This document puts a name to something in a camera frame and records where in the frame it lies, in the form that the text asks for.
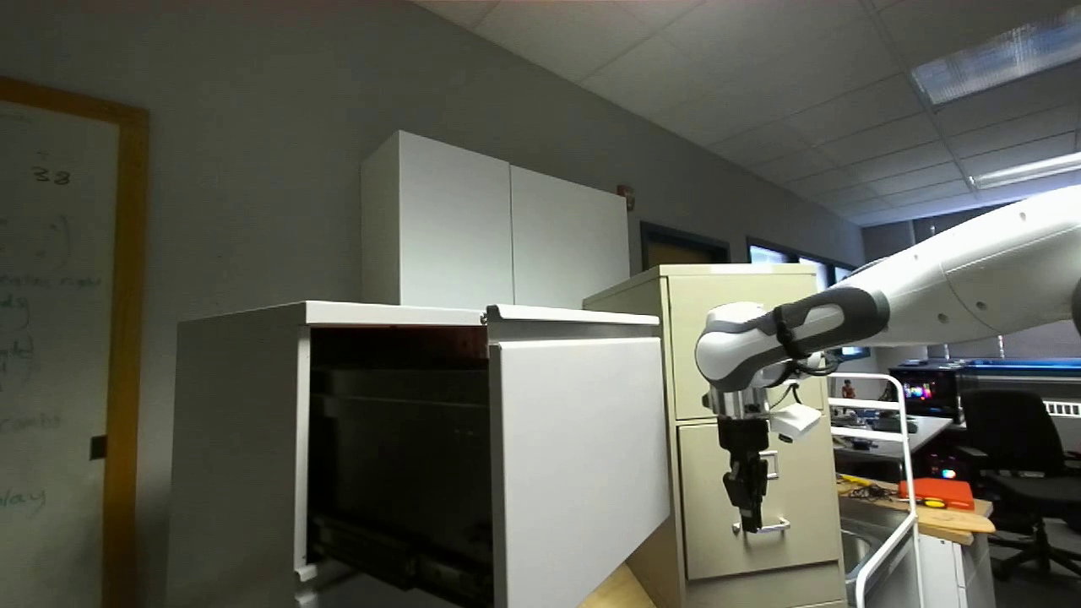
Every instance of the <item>gray wall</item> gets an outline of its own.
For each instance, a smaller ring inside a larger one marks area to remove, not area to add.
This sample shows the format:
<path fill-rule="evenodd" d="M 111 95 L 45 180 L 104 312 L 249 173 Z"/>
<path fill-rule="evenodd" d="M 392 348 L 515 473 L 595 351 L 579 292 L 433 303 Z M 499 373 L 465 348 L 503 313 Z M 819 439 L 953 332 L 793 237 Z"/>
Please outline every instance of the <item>gray wall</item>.
<path fill-rule="evenodd" d="M 359 294 L 359 165 L 396 130 L 638 217 L 856 263 L 856 230 L 396 0 L 0 0 L 0 74 L 153 113 L 143 598 L 161 604 L 176 322 Z"/>

